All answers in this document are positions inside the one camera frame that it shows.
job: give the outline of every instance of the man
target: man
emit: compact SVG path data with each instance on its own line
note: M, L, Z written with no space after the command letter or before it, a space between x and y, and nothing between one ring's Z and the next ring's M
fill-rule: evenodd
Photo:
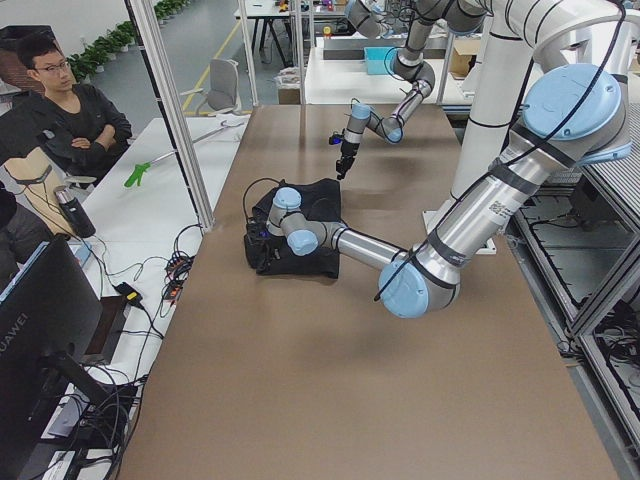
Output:
M70 175L96 177L96 184L128 148L131 124L104 94L75 83L69 62L46 34L18 43L18 58L27 75L44 86L44 97L30 92L18 106L42 127L39 142Z
M45 223L16 203L15 196L0 182L0 292L41 242L53 234Z

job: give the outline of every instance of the blue bin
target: blue bin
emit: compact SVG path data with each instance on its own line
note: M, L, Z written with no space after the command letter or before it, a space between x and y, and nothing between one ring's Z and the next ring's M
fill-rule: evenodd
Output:
M365 47L364 63L369 75L389 75L393 73L391 66L396 57L395 47Z

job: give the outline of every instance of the brown table surface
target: brown table surface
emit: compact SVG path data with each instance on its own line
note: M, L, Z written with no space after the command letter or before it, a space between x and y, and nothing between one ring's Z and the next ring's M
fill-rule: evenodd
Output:
M389 109L380 107L382 113ZM617 478L518 265L498 239L448 309L400 320L378 272L258 277L242 246L254 179L334 177L344 106L254 110L146 387L121 480ZM370 132L342 182L353 227L410 246L459 146L423 106L401 145ZM259 184L248 205L271 188Z

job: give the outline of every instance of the light blue joint cap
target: light blue joint cap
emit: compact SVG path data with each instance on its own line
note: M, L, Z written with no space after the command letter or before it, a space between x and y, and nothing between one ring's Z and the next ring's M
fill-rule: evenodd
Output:
M613 162L631 155L631 143L622 145L612 150L604 152L596 152L591 155L585 155L576 165L591 165L592 163Z
M387 133L387 140L391 143L398 143L400 140L402 140L402 129L396 128L395 130L391 130L389 133Z
M358 120L369 120L371 107L366 103L354 103L353 107L351 107L351 116Z
M318 239L310 230L296 230L287 237L287 243L299 257L309 255L318 248Z
M578 103L598 67L577 63L558 67L538 80L525 98L523 118L529 130L546 137ZM602 72L593 90L553 140L575 140L602 128L618 111L622 93L618 82Z
M378 279L378 288L384 287L401 265L401 261L395 261L384 267ZM387 310L400 318L420 317L429 306L427 284L418 269L411 264L402 267L380 298Z
M293 210L302 203L302 197L297 190L291 187L283 187L273 197L273 204L283 210Z

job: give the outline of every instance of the green tool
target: green tool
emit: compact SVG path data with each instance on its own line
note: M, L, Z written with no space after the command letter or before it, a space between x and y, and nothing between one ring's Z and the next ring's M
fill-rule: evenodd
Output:
M239 127L240 125L244 125L245 122L241 122L238 123L236 125L228 125L226 120L223 120L220 123L220 128L217 128L209 133L205 133L204 135L196 138L193 143L196 144L201 140L204 140L205 138L209 138L213 135L216 135L217 133L220 132L224 132L225 130L229 130L230 128L236 128ZM153 165L156 162L159 162L160 160L163 160L167 157L170 157L171 155L173 155L174 153L176 153L176 150L171 150L170 152L167 152L163 155L160 155L158 158L155 158L153 160L151 160L150 162L146 162L146 163L136 163L135 167L133 167L133 173L131 175L129 175L129 178L127 178L127 180L124 182L124 186L129 188L132 187L133 184L135 183L138 187L140 186L141 182L142 182L142 175L144 175L144 172L146 172L147 170L149 170L149 168L151 167L151 165Z

